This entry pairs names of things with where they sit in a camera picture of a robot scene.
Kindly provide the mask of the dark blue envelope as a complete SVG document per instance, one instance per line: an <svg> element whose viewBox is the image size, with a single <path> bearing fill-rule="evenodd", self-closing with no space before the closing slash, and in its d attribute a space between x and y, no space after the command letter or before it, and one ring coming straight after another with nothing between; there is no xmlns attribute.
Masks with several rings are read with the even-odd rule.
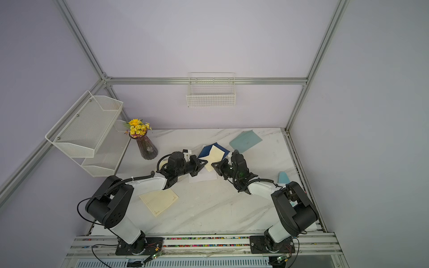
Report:
<svg viewBox="0 0 429 268"><path fill-rule="evenodd" d="M221 160L225 159L228 156L228 154L230 153L229 150L227 150L226 148L224 148L223 146L219 145L216 142L216 143L211 144L211 145L204 145L199 156L198 156L198 158L201 159L203 157L209 156L213 148L214 148L215 154L219 154L222 151Z"/></svg>

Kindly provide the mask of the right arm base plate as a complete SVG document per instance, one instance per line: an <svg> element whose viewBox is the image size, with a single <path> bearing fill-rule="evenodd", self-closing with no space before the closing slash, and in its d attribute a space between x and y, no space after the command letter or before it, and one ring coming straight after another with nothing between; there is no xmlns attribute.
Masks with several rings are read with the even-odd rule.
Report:
<svg viewBox="0 0 429 268"><path fill-rule="evenodd" d="M268 236L250 236L251 253L295 253L295 245L289 237L282 242L274 242Z"/></svg>

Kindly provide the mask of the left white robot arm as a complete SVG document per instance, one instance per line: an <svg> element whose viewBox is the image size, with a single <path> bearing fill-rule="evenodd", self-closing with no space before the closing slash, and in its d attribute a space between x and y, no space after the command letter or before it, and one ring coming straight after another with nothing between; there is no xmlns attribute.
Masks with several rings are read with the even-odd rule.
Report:
<svg viewBox="0 0 429 268"><path fill-rule="evenodd" d="M177 183L180 176L198 175L207 164L207 160L184 150L163 156L149 175L128 179L111 175L86 199L85 211L128 246L146 247L145 233L126 215L136 183L143 183L144 194L163 191Z"/></svg>

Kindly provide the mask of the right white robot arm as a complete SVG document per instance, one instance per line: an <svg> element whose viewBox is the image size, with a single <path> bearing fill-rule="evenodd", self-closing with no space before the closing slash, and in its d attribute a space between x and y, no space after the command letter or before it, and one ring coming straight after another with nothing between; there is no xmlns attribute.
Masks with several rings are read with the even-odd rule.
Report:
<svg viewBox="0 0 429 268"><path fill-rule="evenodd" d="M293 239L307 233L319 220L316 206L297 182L280 185L252 173L244 156L235 150L231 157L212 163L215 172L239 193L258 195L273 202L278 221L262 236L250 236L252 253L295 252Z"/></svg>

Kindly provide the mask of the peach lined letter paper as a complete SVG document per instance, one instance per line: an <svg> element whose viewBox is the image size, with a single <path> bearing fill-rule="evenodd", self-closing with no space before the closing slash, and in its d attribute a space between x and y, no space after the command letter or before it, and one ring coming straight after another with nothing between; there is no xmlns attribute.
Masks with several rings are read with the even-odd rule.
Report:
<svg viewBox="0 0 429 268"><path fill-rule="evenodd" d="M214 168L211 166L212 163L221 161L222 151L219 154L215 154L214 148L212 149L209 156L203 157L202 159L207 160L208 163L204 166L207 171L214 171Z"/></svg>

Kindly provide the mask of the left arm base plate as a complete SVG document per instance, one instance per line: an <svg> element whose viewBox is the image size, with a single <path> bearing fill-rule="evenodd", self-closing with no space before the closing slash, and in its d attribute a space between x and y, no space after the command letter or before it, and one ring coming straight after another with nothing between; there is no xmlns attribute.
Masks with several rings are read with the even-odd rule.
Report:
<svg viewBox="0 0 429 268"><path fill-rule="evenodd" d="M122 239L118 239L118 246L115 251L116 256L140 256L154 255L163 247L164 238L146 237L137 239L135 243L128 244Z"/></svg>

